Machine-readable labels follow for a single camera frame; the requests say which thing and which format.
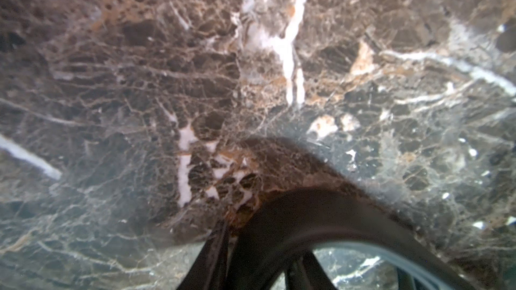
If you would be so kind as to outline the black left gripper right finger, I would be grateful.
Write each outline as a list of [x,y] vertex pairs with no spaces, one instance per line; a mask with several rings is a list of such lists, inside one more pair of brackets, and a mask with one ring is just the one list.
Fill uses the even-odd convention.
[[336,290],[316,256],[307,252],[288,267],[285,272],[287,290]]

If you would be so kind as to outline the black belt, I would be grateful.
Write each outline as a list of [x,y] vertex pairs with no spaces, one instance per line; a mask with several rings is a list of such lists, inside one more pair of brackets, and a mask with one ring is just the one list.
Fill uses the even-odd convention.
[[471,284],[378,210],[335,191],[298,189],[264,204],[242,229],[227,289],[270,289],[295,259],[319,247],[350,247],[396,267],[400,289]]

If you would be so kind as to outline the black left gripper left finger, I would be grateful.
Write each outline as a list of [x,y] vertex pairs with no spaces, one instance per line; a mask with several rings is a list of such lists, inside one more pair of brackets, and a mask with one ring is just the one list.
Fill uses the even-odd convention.
[[229,236],[228,222],[217,222],[177,290],[224,289]]

